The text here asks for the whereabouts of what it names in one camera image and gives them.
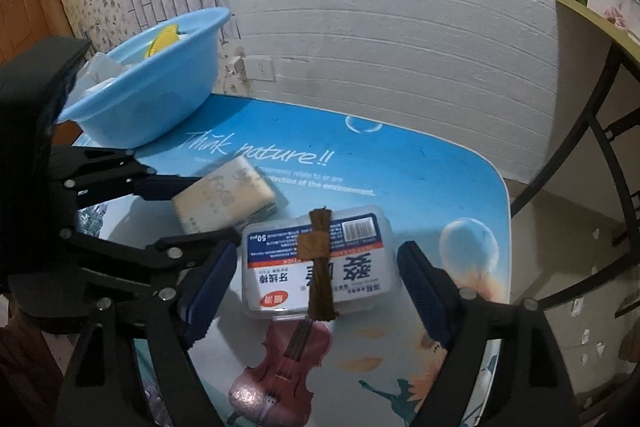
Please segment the clear bag of sticks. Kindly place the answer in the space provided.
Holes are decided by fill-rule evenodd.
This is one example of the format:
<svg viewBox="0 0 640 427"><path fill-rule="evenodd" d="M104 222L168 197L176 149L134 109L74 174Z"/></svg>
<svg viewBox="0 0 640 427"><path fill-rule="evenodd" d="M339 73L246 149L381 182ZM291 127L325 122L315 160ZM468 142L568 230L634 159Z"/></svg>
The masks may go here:
<svg viewBox="0 0 640 427"><path fill-rule="evenodd" d="M108 87L134 66L136 63L120 64L101 52L94 54L93 58L77 73L72 93L77 98L87 98Z"/></svg>

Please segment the clear floss pick box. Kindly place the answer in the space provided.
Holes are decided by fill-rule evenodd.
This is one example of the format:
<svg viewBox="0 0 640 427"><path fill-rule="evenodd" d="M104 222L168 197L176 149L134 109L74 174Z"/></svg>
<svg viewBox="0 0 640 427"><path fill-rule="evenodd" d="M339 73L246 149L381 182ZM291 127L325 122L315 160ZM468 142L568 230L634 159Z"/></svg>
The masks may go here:
<svg viewBox="0 0 640 427"><path fill-rule="evenodd" d="M242 299L266 317L331 321L399 287L393 233L381 208L317 209L250 225L242 238Z"/></svg>

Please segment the white plush with yellow hood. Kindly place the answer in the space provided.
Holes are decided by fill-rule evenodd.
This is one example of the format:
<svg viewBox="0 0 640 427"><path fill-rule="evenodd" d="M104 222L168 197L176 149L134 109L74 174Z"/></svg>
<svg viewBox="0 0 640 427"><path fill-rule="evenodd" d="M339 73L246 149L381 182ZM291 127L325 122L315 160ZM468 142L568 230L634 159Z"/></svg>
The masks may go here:
<svg viewBox="0 0 640 427"><path fill-rule="evenodd" d="M149 58L157 53L162 52L164 49L169 48L173 44L180 41L180 31L177 24L171 24L165 26L152 42L145 49L144 57Z"/></svg>

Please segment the blue plastic basin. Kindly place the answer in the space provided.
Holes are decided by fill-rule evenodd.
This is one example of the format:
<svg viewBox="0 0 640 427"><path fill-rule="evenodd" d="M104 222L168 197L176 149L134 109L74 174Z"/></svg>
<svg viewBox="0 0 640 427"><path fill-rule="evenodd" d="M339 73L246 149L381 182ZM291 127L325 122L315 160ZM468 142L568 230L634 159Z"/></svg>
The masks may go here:
<svg viewBox="0 0 640 427"><path fill-rule="evenodd" d="M73 121L105 147L137 148L190 117L213 91L218 74L218 34L231 18L227 8L179 15L140 32L106 55L134 64L105 89L68 101L58 120ZM145 49L167 25L180 41L149 58Z"/></svg>

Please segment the brown wooden door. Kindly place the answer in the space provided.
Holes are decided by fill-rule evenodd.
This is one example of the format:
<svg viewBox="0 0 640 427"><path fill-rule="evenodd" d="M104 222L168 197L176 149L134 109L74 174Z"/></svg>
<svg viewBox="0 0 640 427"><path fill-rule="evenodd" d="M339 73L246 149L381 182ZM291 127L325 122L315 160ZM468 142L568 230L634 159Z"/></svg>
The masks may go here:
<svg viewBox="0 0 640 427"><path fill-rule="evenodd" d="M74 35L61 0L1 0L0 15L2 63L42 39Z"/></svg>

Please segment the wooden side desk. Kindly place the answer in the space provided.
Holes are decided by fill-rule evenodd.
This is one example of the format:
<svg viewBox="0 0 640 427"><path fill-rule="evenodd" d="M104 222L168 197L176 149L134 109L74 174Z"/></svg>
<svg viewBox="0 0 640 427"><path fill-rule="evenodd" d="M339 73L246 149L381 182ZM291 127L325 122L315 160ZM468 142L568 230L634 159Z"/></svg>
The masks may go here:
<svg viewBox="0 0 640 427"><path fill-rule="evenodd" d="M588 22L591 27L596 28L602 35L607 36L611 44L608 47L608 54L606 54L602 72L584 108L577 116L564 140L548 159L546 165L541 168L533 181L524 188L524 191L514 199L511 204L511 215L516 216L529 204L563 166L570 154L578 147L585 134L591 133L596 139L600 153L608 166L608 172L615 185L624 218L625 230L612 240L612 245L617 246L627 242L629 249L623 256L620 256L585 280L541 299L540 305L546 310L565 305L565 303L570 303L577 298L585 296L639 264L639 193L629 190L623 167L620 165L613 148L616 138L639 126L639 111L634 109L606 127L598 119L598 113L610 95L620 70L622 68L626 69L634 79L639 77L639 46L623 29L616 27L602 15L582 4L582 2L577 0L555 0L555 2Z"/></svg>

